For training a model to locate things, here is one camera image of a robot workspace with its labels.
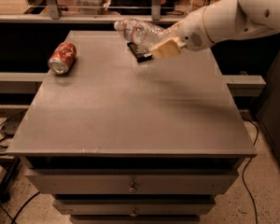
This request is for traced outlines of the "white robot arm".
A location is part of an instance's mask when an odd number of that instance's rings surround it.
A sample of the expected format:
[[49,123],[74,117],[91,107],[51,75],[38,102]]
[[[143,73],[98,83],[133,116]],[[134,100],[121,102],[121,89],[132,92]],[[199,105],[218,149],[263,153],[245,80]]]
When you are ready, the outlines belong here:
[[167,58],[182,49],[198,51],[225,40],[274,33],[280,33],[280,0],[220,0],[172,25],[151,52],[157,58]]

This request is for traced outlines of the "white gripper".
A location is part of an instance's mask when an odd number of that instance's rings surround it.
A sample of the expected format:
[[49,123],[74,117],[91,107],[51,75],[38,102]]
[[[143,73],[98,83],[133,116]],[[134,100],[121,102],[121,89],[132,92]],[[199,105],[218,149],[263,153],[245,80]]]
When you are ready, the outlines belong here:
[[179,55],[184,47],[192,51],[211,48],[214,42],[206,32],[204,12],[205,7],[201,7],[166,28],[164,32],[168,39],[153,46],[150,49],[152,55],[155,58],[169,58]]

